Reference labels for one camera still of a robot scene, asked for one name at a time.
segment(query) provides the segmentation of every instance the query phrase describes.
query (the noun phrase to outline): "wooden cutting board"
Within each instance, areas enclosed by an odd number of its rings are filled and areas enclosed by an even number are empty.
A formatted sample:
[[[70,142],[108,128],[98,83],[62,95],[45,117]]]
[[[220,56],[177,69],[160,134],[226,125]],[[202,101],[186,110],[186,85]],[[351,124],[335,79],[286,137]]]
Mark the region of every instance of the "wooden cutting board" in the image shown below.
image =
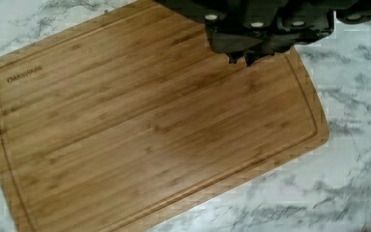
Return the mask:
[[[0,180],[20,232],[139,231],[328,140],[294,49],[251,68],[140,0],[0,58]]]

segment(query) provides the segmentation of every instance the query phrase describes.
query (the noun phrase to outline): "countertop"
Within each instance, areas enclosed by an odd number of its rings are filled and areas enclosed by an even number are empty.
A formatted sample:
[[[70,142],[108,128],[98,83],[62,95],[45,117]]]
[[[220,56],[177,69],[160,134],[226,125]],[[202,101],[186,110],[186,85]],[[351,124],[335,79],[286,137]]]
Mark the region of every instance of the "countertop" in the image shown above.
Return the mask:
[[[0,56],[132,1],[0,0]],[[330,140],[150,229],[371,232],[371,22],[297,46]],[[0,232],[15,231],[0,188]]]

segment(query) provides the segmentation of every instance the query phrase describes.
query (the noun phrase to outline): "wood grain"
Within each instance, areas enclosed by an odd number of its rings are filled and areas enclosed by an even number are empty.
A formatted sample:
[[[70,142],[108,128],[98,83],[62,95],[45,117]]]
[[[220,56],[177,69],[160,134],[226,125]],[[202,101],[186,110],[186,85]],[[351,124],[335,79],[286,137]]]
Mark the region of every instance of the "wood grain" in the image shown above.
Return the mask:
[[[0,180],[20,232],[141,231],[328,140],[294,49],[228,65],[150,0],[0,58]]]

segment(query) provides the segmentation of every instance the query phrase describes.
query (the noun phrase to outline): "engraved logo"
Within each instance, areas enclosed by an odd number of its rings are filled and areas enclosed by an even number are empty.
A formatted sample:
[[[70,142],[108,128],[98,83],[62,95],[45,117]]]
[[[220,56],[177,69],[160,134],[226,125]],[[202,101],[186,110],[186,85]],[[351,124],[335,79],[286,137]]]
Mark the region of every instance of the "engraved logo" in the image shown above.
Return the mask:
[[[17,75],[11,76],[7,79],[8,83],[12,83],[14,81],[20,80],[22,78],[28,77],[29,75],[33,73],[37,73],[39,71],[42,71],[42,66],[36,66],[34,69],[28,70],[26,72],[19,73]]]

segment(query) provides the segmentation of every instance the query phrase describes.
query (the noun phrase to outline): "marble countertop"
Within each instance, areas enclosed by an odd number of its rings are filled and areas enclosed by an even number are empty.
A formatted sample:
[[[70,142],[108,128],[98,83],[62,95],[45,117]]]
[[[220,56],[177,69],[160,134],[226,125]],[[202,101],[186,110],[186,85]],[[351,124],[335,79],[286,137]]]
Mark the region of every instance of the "marble countertop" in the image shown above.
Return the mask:
[[[0,0],[0,56],[124,0]],[[150,229],[371,232],[371,22],[297,46],[328,117],[323,147]],[[0,232],[15,231],[0,188]]]

